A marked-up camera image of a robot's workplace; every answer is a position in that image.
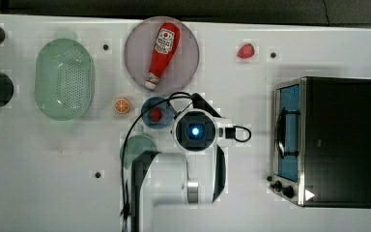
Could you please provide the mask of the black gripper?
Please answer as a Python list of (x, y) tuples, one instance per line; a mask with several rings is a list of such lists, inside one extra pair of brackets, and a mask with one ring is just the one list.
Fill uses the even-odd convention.
[(191, 99), (194, 108), (205, 110), (213, 117), (220, 118), (220, 114), (198, 93), (192, 94)]

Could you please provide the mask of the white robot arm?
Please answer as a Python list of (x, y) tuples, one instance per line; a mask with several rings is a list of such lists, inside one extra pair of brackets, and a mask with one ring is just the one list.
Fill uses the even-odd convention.
[(232, 145), (236, 128), (201, 95), (185, 97), (192, 107), (175, 114), (171, 130), (177, 151), (145, 151), (131, 163), (129, 232), (152, 232), (157, 206), (208, 205), (224, 191), (224, 149)]

